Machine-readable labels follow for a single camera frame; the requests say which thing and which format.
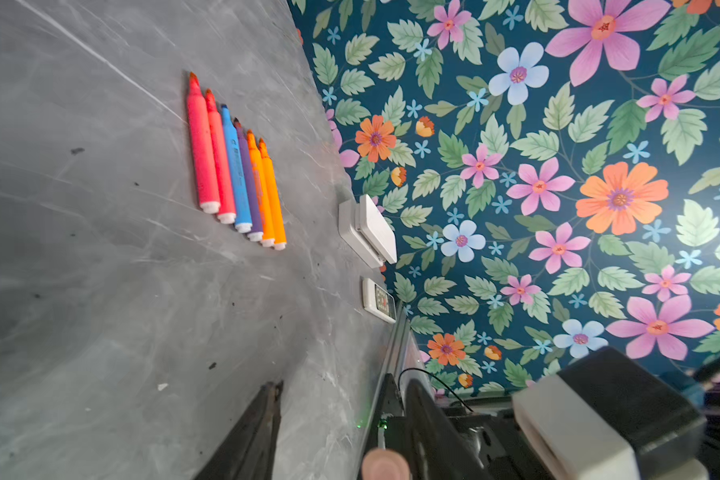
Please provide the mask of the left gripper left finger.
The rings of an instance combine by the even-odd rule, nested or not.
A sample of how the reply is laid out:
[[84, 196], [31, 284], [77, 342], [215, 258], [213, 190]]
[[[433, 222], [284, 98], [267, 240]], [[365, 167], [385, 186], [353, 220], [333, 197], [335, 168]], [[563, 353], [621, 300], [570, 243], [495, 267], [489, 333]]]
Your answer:
[[282, 419], [283, 384], [267, 382], [260, 388], [195, 479], [272, 479]]

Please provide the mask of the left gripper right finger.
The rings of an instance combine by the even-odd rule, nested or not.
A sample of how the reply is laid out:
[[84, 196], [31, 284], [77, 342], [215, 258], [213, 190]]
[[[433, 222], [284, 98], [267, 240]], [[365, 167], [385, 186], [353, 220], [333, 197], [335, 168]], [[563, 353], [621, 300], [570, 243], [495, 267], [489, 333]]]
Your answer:
[[413, 479], [489, 479], [425, 386], [410, 380], [404, 394], [407, 460]]

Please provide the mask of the purple highlighter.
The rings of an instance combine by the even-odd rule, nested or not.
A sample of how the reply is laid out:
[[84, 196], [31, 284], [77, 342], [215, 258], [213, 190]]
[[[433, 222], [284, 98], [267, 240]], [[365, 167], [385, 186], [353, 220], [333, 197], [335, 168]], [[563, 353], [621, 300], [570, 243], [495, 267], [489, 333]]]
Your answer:
[[248, 232], [248, 239], [253, 242], [261, 242], [263, 240], [263, 226], [257, 199], [257, 188], [253, 174], [253, 168], [250, 161], [250, 153], [248, 148], [247, 140], [244, 136], [243, 128], [237, 118], [233, 119], [233, 126], [237, 133], [241, 163], [244, 172], [244, 178], [246, 182], [247, 197], [250, 206], [250, 215], [252, 227]]

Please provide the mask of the orange highlighter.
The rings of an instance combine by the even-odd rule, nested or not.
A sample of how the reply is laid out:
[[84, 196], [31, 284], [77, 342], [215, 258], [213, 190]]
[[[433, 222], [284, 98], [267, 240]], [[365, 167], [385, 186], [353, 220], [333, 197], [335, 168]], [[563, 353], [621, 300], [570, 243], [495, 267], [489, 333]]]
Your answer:
[[281, 201], [275, 178], [273, 161], [269, 156], [267, 144], [263, 139], [259, 140], [259, 151], [262, 156], [267, 192], [274, 227], [274, 249], [282, 251], [287, 246], [287, 237], [282, 215]]
[[269, 196], [266, 188], [266, 180], [263, 170], [262, 155], [256, 144], [256, 137], [252, 130], [246, 132], [246, 139], [248, 142], [249, 154], [251, 164], [254, 171], [254, 177], [257, 181], [257, 198], [260, 216], [262, 220], [262, 240], [261, 244], [264, 247], [273, 248], [275, 237], [274, 237], [274, 226], [272, 223], [272, 214], [270, 209]]

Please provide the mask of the blue highlighter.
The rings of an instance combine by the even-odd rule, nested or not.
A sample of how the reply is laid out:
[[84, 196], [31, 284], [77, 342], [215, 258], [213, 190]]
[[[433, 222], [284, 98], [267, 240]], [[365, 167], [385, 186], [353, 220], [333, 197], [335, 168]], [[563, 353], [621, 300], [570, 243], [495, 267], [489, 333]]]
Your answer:
[[247, 234], [251, 231], [253, 222], [237, 131], [233, 126], [231, 115], [226, 104], [221, 105], [221, 118], [230, 170], [230, 180], [236, 205], [235, 228], [238, 232]]

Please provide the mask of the pink highlighter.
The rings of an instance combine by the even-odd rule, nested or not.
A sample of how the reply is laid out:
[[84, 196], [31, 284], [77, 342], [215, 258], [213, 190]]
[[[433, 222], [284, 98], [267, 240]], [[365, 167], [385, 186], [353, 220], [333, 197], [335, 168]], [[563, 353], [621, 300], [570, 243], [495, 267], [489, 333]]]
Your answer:
[[217, 213], [217, 218], [222, 224], [232, 225], [237, 215], [221, 114], [217, 108], [217, 102], [211, 89], [206, 90], [205, 99], [220, 196], [220, 208]]
[[215, 215], [220, 211], [221, 201], [213, 143], [206, 99], [194, 73], [189, 74], [186, 103], [198, 204], [204, 213]]

